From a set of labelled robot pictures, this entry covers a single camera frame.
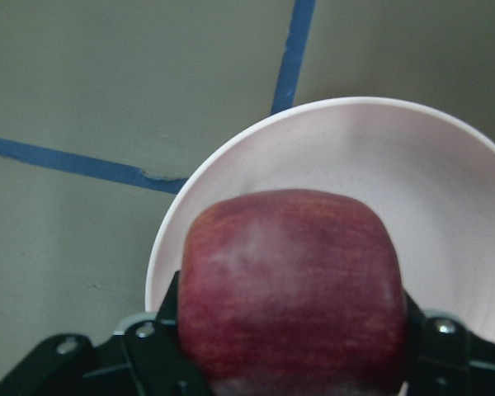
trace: floor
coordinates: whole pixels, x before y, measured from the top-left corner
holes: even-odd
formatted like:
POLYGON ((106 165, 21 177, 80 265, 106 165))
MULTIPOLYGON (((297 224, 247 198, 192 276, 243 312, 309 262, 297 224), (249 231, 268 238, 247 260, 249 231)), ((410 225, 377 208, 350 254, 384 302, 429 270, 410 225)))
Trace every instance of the floor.
MULTIPOLYGON (((269 116, 294 2, 0 1, 0 138, 189 177, 269 116)), ((295 105, 397 97, 495 142, 495 2, 318 0, 295 105)), ((172 193, 0 155, 0 378, 144 310, 172 193)))

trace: red apple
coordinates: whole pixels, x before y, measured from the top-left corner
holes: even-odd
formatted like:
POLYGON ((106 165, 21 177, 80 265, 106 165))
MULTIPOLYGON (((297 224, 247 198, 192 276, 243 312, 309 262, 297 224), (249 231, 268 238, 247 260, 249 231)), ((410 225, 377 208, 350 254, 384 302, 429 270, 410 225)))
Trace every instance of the red apple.
POLYGON ((217 396, 401 386, 396 253, 358 200, 280 190, 212 205, 187 234, 178 292, 181 348, 217 396))

